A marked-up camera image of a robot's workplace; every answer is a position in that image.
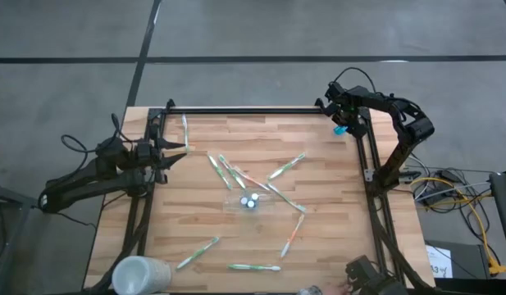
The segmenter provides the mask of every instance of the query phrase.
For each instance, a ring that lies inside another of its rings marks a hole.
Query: gray floor
[[[152,1],[0,0],[0,57],[135,57]],[[149,56],[506,54],[500,0],[165,0]],[[137,106],[309,105],[353,64],[147,65]],[[506,62],[357,63],[382,92],[418,102],[435,134],[415,153],[429,166],[506,170]],[[0,65],[0,184],[36,196],[122,116],[134,65]],[[346,75],[346,86],[365,84]],[[482,181],[486,174],[468,174]],[[66,213],[98,218],[99,201]],[[493,200],[488,240],[506,264]],[[419,213],[425,238],[476,244],[457,212]],[[16,254],[13,293],[80,288],[93,229],[35,212]]]

